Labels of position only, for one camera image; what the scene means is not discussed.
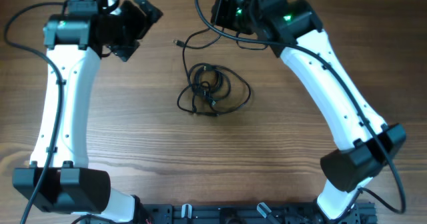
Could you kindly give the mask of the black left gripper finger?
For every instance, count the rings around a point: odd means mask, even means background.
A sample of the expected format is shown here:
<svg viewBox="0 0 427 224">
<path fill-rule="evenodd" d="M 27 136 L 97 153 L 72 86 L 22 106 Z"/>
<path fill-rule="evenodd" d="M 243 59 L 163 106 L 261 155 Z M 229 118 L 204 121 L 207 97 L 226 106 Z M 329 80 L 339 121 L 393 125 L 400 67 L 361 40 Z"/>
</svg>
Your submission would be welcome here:
<svg viewBox="0 0 427 224">
<path fill-rule="evenodd" d="M 157 23 L 163 16 L 163 12 L 152 5 L 148 0 L 134 0 L 139 5 L 139 8 L 146 15 L 150 23 Z"/>
<path fill-rule="evenodd" d="M 132 41 L 130 44 L 127 45 L 112 45 L 109 47 L 109 49 L 115 56 L 119 57 L 123 62 L 127 62 L 138 47 L 139 42 Z"/>
</svg>

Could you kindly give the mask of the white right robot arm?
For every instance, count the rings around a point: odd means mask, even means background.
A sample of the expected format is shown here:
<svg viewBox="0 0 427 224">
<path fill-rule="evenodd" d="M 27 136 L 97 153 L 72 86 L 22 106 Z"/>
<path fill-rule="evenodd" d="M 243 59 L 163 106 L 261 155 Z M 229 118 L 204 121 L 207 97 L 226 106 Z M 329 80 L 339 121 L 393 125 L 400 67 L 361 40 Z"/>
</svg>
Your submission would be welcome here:
<svg viewBox="0 0 427 224">
<path fill-rule="evenodd" d="M 216 0 L 211 22 L 236 32 L 236 41 L 269 47 L 302 82 L 321 111 L 336 149 L 323 156 L 326 176 L 316 199 L 321 215 L 339 222 L 358 196 L 406 140 L 399 124 L 389 125 L 366 102 L 337 58 L 317 13 L 306 0 Z"/>
</svg>

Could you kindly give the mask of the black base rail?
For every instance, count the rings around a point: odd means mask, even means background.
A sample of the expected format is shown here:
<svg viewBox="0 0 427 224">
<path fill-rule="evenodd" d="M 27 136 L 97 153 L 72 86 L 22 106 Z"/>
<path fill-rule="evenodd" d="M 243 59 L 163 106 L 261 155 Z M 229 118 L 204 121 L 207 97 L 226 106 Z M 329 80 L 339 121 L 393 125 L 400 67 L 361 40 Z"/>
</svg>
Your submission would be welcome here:
<svg viewBox="0 0 427 224">
<path fill-rule="evenodd" d="M 356 203 L 343 217 L 329 220 L 315 203 L 285 203 L 283 205 L 145 205 L 149 223 L 155 224 L 304 224 L 343 223 L 377 224 L 375 204 Z"/>
</svg>

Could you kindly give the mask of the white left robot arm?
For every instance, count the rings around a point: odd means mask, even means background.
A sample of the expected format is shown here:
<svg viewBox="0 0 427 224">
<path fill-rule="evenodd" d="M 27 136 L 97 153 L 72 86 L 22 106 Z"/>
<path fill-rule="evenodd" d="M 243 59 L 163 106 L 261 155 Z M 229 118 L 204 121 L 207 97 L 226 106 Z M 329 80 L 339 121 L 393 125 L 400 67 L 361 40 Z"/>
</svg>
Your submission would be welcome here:
<svg viewBox="0 0 427 224">
<path fill-rule="evenodd" d="M 138 197 L 89 167 L 86 133 L 103 49 L 127 61 L 162 12 L 148 0 L 66 0 L 61 8 L 43 28 L 48 75 L 39 137 L 29 166 L 14 170 L 13 186 L 28 207 L 45 213 L 75 214 L 83 223 L 153 223 Z"/>
</svg>

